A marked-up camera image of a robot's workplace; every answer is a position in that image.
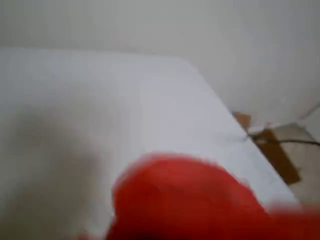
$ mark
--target white wall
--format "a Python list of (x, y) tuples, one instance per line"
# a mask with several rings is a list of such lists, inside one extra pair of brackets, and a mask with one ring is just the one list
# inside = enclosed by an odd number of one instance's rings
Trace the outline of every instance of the white wall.
[(317, 0), (2, 0), (0, 44), (180, 56), (231, 110), (286, 123), (320, 102), (319, 10)]

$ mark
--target red object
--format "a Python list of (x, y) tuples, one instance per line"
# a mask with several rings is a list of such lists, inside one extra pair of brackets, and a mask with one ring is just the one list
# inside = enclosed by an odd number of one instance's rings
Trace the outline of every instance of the red object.
[(316, 214), (269, 215), (223, 168), (185, 155), (153, 154), (113, 192), (107, 240), (320, 239)]

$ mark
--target white mattress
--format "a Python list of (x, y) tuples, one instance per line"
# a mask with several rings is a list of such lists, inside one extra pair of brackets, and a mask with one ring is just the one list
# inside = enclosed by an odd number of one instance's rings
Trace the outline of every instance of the white mattress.
[(297, 203), (184, 60), (2, 48), (0, 74), (0, 237), (102, 234), (112, 184), (154, 151), (218, 163), (264, 206)]

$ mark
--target wire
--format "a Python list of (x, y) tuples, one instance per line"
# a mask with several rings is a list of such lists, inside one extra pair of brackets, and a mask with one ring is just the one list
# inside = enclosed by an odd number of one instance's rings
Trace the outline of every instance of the wire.
[(257, 144), (284, 144), (284, 143), (296, 143), (296, 144), (309, 144), (315, 145), (320, 147), (320, 142), (318, 141), (310, 141), (310, 140), (300, 140), (300, 139), (282, 139), (282, 140), (275, 140), (265, 137), (260, 137), (257, 135), (249, 135), (249, 137), (256, 142)]

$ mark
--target red fabric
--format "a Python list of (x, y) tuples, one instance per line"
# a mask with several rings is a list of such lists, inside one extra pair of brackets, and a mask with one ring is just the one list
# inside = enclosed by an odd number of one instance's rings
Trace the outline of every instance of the red fabric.
[(113, 192), (107, 240), (320, 239), (316, 214), (267, 214), (224, 169), (185, 155), (154, 154)]

